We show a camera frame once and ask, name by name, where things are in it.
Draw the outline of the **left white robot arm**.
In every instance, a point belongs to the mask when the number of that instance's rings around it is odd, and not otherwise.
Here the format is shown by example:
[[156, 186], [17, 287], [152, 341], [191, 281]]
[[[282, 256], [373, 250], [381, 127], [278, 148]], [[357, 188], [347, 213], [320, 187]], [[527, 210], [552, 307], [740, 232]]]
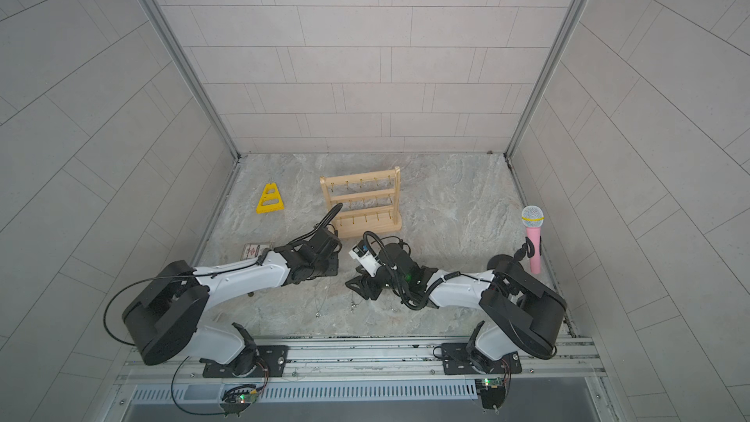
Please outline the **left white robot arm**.
[[259, 290], [337, 275], [342, 242], [332, 222], [342, 207], [335, 204], [314, 230], [256, 259], [199, 268], [180, 260], [143, 279], [143, 290], [122, 313], [130, 345], [145, 365], [185, 355], [220, 365], [234, 376], [250, 374], [260, 352], [249, 332], [241, 324], [209, 324], [203, 314]]

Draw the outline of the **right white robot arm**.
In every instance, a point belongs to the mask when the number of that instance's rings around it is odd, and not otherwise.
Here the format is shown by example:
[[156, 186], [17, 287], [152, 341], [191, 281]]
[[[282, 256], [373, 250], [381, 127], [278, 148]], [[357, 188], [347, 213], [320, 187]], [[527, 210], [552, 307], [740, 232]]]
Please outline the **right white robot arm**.
[[371, 301], [389, 289], [412, 311], [483, 311], [489, 321], [476, 326], [457, 361], [479, 373], [494, 373], [509, 367], [519, 352], [544, 361], [557, 355], [566, 301], [525, 271], [521, 259], [530, 254], [529, 248], [528, 241], [515, 255], [496, 255], [484, 272], [469, 274], [420, 266], [404, 241], [386, 243], [374, 232], [365, 232], [350, 251], [359, 265], [357, 276], [346, 285]]

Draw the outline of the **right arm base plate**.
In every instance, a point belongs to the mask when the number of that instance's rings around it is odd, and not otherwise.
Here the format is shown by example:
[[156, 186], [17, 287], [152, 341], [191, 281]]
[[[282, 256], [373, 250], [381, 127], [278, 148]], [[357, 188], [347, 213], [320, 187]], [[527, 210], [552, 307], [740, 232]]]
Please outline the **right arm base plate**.
[[490, 359], [468, 343], [443, 343], [435, 347], [433, 355], [443, 364], [446, 375], [515, 375], [523, 372], [517, 353]]

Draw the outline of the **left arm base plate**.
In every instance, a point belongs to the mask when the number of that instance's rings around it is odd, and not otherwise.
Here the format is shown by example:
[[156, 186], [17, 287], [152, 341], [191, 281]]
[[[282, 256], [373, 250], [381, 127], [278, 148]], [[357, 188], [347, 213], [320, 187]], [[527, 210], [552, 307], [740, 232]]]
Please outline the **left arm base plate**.
[[285, 369], [289, 347], [260, 346], [242, 351], [227, 365], [201, 359], [203, 378], [265, 378], [281, 377]]

